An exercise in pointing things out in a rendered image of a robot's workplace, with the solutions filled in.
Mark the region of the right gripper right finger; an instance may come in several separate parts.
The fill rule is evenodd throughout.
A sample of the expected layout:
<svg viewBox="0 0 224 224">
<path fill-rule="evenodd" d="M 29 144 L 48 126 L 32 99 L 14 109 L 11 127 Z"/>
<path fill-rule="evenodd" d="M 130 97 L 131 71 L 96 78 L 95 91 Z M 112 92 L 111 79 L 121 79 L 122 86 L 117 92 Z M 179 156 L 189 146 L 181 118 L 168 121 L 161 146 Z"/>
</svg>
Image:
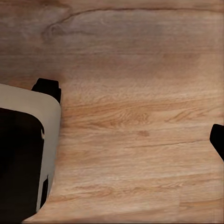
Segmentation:
<svg viewBox="0 0 224 224">
<path fill-rule="evenodd" d="M 214 124 L 210 133 L 210 141 L 224 160 L 224 126 Z"/>
</svg>

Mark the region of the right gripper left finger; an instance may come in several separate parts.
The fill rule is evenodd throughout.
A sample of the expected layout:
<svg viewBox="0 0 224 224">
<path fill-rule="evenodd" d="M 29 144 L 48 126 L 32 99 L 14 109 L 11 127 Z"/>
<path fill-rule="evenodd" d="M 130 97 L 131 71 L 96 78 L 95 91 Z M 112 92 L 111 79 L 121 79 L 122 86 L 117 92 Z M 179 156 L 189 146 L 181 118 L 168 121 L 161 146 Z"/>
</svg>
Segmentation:
<svg viewBox="0 0 224 224">
<path fill-rule="evenodd" d="M 19 124 L 0 129 L 0 179 L 24 141 Z"/>
</svg>

